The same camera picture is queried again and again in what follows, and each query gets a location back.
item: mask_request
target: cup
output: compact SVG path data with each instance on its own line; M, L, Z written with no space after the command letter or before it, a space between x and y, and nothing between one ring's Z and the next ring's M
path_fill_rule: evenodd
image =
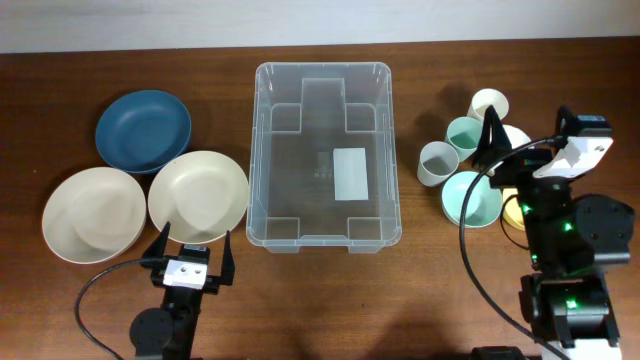
M473 95L467 116L483 122L484 112L490 105L493 105L496 109L500 120L507 116L509 112L509 101L507 101L504 94L495 89L482 89Z
M507 133L507 137L509 138L509 142L511 143L511 148L515 149L519 146L522 146L528 142L531 142L531 138L524 133L524 131L518 129L515 126L504 125L504 132ZM487 172L487 175L493 176L495 175L495 170L498 166L502 165L502 161L499 162L496 166L492 167L491 170Z
M424 186L436 186L458 169L458 153L442 141L428 143L420 152L418 180Z
M482 124L474 118L460 117L451 122L447 128L445 141L458 153L458 160L465 161L478 148Z
M467 190L478 175L475 171L463 171L455 174L442 187L442 210L449 221L460 225L462 203ZM465 227L480 228L492 224L500 216L502 210L502 194L492 189L489 177L483 176L473 189L465 216Z

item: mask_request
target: gray cup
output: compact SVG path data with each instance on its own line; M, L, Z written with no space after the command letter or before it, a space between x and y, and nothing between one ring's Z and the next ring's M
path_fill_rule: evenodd
M418 180L424 186L436 186L447 180L458 168L458 154L442 141L428 143L420 152Z

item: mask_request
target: black wire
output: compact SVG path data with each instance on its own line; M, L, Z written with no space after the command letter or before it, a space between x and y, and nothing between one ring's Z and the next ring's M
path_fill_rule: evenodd
M102 271L101 273L99 273L98 275L94 276L91 280L89 280L89 282L87 282L83 287L82 290L80 290L80 293L78 294L78 297L76 298L76 304L73 308L73 313L76 316L76 323L78 324L78 327L80 327L80 330L82 330L82 332L89 338L89 340L91 340L94 344L98 345L100 348L102 348L104 351L108 352L111 356L113 356L114 358L118 359L118 360L123 360L122 356L118 355L117 352L113 351L111 348L109 348L107 345L103 344L102 342L100 342L100 340L96 339L95 336L93 336L89 330L87 330L87 327L84 326L84 323L82 322L82 319L80 319L80 301L82 300L82 297L84 296L84 294L87 292L87 290L89 289L89 287L91 285L93 285L94 282L96 282L96 280L98 280L99 278L103 277L104 275L123 268L125 266L129 266L129 265L137 265L137 264L142 264L142 263L147 263L147 262L155 262L155 261L163 261L162 258L146 258L146 259L135 259L135 260L129 260L129 261L125 261L122 262L120 264L116 264L113 265L112 267Z
M520 245L517 242L515 242L511 236L509 236L509 234L507 234L507 230L504 228L504 209L507 208L507 204L509 203L509 201L517 198L518 195L513 194L511 196L509 196L507 198L507 200L504 202L504 204L502 204L502 210L500 210L500 227L502 228L502 232L504 233L504 236L507 237L507 239L509 239L509 241L511 241L515 246L519 247L522 250L529 250L528 246L524 246L524 245Z
M495 165L497 165L500 161L504 161L506 158L508 158L510 156L513 156L513 155L519 153L520 151L525 150L526 148L528 148L530 146L535 146L535 145L539 145L539 144L554 143L559 139L562 139L562 136L556 135L556 136L551 136L551 137L538 139L538 140L532 141L532 142L530 142L528 144L524 144L524 145L522 145L520 147L517 147L517 148L511 150L510 152L499 156L496 160L493 161L493 163L487 165L487 167L484 170L480 171L480 173L475 177L475 179L473 179L473 181L471 182L471 185L469 185L469 189L467 189L467 193L464 196L464 200L462 201L462 210L460 211L460 253L462 255L462 262L464 263L464 267L467 270L467 274L469 275L469 278L471 279L471 282L473 282L473 285L475 285L476 289L478 289L478 291L480 292L480 295L482 295L482 297L493 308L493 310L495 310L498 313L498 315L500 315L511 326L515 327L518 331L520 331L521 333L523 333L524 335L529 337L535 343L538 343L538 344L542 345L545 349L549 350L551 353L553 353L555 356L559 357L561 360L571 360L571 359L569 359L569 357L567 357L565 354L563 354L560 350L558 350L558 349L554 348L553 346L551 346L549 343L544 341L544 339L535 336L527 328L525 328L524 326L520 325L517 321L513 320L504 310L502 310L502 308L498 304L496 304L495 301L493 301L493 299L491 299L491 296L489 296L489 294L486 292L486 290L482 287L482 285L480 284L480 281L478 281L478 278L473 273L473 269L471 269L471 263L469 262L469 257L467 256L467 247L466 247L465 240L464 240L464 228L465 228L464 223L465 223L465 217L467 215L467 205L469 204L469 199L471 198L471 193L473 192L473 189L476 187L476 185L480 182L480 179L482 179L482 177L490 169L492 169Z

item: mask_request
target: white cup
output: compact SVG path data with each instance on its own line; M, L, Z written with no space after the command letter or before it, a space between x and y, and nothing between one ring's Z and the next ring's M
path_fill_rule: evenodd
M458 169L458 153L442 141L428 143L420 152L418 180L424 186L436 186Z
M531 138L527 134L525 134L524 131L518 129L517 127L511 125L503 125L503 127L504 132L507 133L507 137L509 138L512 149L531 142ZM493 176L495 174L496 168L500 165L502 165L502 161L499 162L498 165L492 167L491 170L487 172L487 175Z
M507 116L509 112L509 101L507 101L504 94L494 89L482 89L473 95L467 116L482 122L484 121L484 112L490 105L493 105L496 109L500 120Z

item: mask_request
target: blue bowl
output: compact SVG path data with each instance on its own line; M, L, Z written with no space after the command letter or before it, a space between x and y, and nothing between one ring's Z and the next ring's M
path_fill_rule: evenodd
M175 96L159 90L127 94L102 114L96 146L102 159L131 174L158 172L182 154L191 139L191 117Z

